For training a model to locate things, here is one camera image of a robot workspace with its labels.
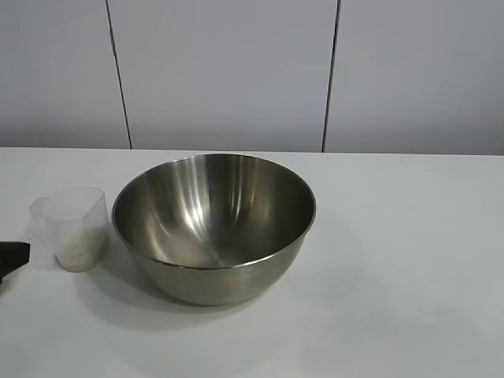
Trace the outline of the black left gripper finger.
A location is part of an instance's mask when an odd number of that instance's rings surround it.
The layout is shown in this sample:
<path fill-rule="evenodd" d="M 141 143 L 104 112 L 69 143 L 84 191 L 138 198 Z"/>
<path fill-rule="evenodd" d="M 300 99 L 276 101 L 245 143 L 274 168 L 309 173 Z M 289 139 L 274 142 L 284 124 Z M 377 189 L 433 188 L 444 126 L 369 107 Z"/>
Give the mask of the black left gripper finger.
<path fill-rule="evenodd" d="M 5 294 L 18 281 L 24 266 L 29 263 L 31 244 L 0 242 L 1 293 Z"/>

